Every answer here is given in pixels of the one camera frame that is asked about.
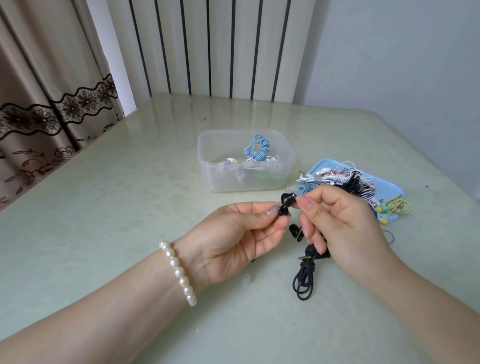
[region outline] translucent container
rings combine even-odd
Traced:
[[[243,149],[255,135],[270,142],[269,156],[278,161],[246,162]],[[234,158],[238,162],[226,162]],[[283,187],[296,160],[287,139],[275,130],[208,130],[198,136],[202,180],[211,192],[267,190]]]

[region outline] curtain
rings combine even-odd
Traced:
[[[0,0],[0,210],[123,118],[85,0]]]

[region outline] forearm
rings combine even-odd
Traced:
[[[194,259],[180,250],[181,265],[198,292],[203,284],[192,280]],[[129,363],[185,304],[178,278],[159,250],[97,291],[0,342],[0,363]]]
[[[403,263],[369,290],[436,362],[480,362],[480,314],[457,298]]]

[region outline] tabletop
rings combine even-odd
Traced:
[[[412,211],[389,225],[415,271],[480,310],[480,206],[377,114],[287,103],[157,94],[0,213],[0,339],[78,300],[215,208],[276,201],[281,190],[210,193],[197,137],[275,129],[298,170],[351,160],[401,186]],[[292,220],[298,220],[298,213]],[[285,234],[241,275],[209,287],[138,363],[430,363],[402,324],[334,263],[312,297],[292,290],[304,246]]]

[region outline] hand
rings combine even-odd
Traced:
[[[322,232],[332,258],[360,285],[372,284],[401,262],[365,200],[323,184],[298,196],[297,205],[307,244],[325,252]]]
[[[276,202],[223,206],[175,241],[192,257],[187,264],[194,267],[197,286],[221,282],[275,248],[289,221],[289,216],[278,216],[279,209]]]

